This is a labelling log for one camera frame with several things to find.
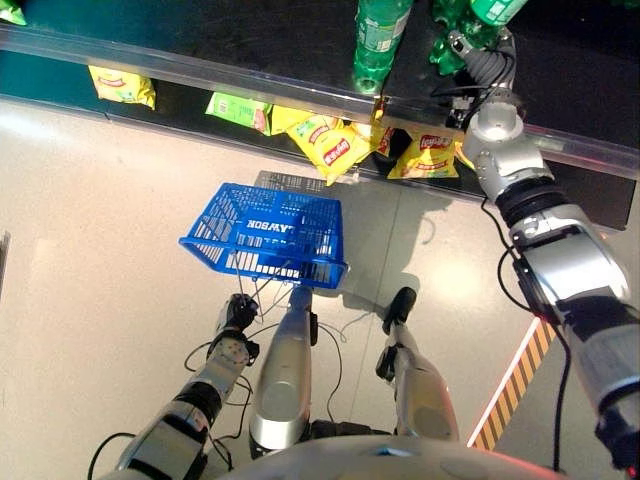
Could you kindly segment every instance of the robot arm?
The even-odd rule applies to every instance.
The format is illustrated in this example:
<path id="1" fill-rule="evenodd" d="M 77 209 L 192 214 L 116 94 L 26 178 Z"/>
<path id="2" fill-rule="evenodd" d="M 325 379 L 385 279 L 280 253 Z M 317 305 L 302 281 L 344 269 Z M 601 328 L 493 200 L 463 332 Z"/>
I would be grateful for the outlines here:
<path id="1" fill-rule="evenodd" d="M 246 365 L 259 353 L 242 331 L 258 306 L 235 294 L 218 323 L 206 363 L 178 395 L 139 433 L 105 480 L 197 479 L 207 463 L 203 453 L 209 431 Z"/>
<path id="2" fill-rule="evenodd" d="M 562 326 L 616 468 L 638 466 L 640 323 L 625 274 L 523 133 L 504 91 L 470 119 L 463 152 L 510 228 L 514 269 L 532 311 Z"/>

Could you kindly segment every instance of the shopping basket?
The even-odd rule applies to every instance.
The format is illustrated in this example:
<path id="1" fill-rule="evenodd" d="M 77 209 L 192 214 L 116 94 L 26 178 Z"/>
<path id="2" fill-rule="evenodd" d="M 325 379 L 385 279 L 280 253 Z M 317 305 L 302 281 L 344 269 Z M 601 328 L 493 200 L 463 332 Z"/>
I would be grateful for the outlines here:
<path id="1" fill-rule="evenodd" d="M 180 244 L 210 268 L 336 288 L 347 264 L 340 202 L 223 184 Z"/>

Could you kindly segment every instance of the chip bag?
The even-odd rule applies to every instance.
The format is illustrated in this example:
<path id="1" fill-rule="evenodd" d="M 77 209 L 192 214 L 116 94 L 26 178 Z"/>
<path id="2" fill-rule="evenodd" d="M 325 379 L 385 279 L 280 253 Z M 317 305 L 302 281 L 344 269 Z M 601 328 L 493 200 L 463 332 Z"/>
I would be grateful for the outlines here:
<path id="1" fill-rule="evenodd" d="M 12 0 L 0 0 L 0 18 L 16 25 L 26 25 L 22 10 Z"/>
<path id="2" fill-rule="evenodd" d="M 156 91 L 151 79 L 136 73 L 89 65 L 98 98 L 122 103 L 140 103 L 151 110 L 156 107 Z"/>
<path id="3" fill-rule="evenodd" d="M 458 142 L 458 141 L 454 142 L 454 151 L 456 154 L 456 158 L 460 161 L 460 163 L 469 167 L 471 170 L 476 169 L 476 167 L 473 165 L 473 162 L 469 160 L 464 154 L 464 152 L 462 151 L 462 142 Z"/>
<path id="4" fill-rule="evenodd" d="M 372 151 L 381 153 L 385 157 L 389 156 L 389 148 L 391 147 L 391 135 L 393 128 L 372 127 L 365 123 L 353 122 L 351 126 L 355 129 L 360 137 L 372 147 Z"/>
<path id="5" fill-rule="evenodd" d="M 287 134 L 326 178 L 327 186 L 374 150 L 354 128 L 326 115 L 314 115 Z"/>
<path id="6" fill-rule="evenodd" d="M 312 117 L 313 112 L 274 105 L 271 111 L 271 135 L 286 132 L 289 128 Z"/>
<path id="7" fill-rule="evenodd" d="M 268 136 L 271 135 L 269 125 L 271 107 L 270 103 L 215 92 L 204 113 L 253 128 Z"/>
<path id="8" fill-rule="evenodd" d="M 387 178 L 457 178 L 453 165 L 453 139 L 411 134 L 414 140 L 400 156 Z"/>

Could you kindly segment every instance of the green plastic bottle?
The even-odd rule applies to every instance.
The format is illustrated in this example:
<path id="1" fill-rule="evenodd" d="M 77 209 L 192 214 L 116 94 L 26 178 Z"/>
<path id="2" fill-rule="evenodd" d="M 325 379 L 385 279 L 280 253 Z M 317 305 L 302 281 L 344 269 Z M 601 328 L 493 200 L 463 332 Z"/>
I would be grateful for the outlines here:
<path id="1" fill-rule="evenodd" d="M 433 19 L 446 30 L 433 43 L 429 61 L 438 65 L 440 75 L 462 69 L 464 62 L 449 46 L 449 32 L 458 30 L 476 48 L 493 48 L 500 29 L 525 3 L 527 0 L 435 0 Z"/>
<path id="2" fill-rule="evenodd" d="M 359 0 L 356 17 L 356 88 L 380 91 L 407 24 L 413 0 Z"/>

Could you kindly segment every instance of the green snack bag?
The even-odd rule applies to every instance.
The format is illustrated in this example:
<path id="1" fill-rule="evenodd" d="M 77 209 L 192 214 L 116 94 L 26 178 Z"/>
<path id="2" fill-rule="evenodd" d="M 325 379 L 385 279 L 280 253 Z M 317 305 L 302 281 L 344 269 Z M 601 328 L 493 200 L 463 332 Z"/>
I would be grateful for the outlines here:
<path id="1" fill-rule="evenodd" d="M 16 25 L 26 25 L 20 7 L 12 0 L 0 0 L 0 18 Z"/>
<path id="2" fill-rule="evenodd" d="M 271 107 L 269 103 L 215 92 L 205 113 L 253 128 L 264 135 L 271 135 L 269 126 Z"/>

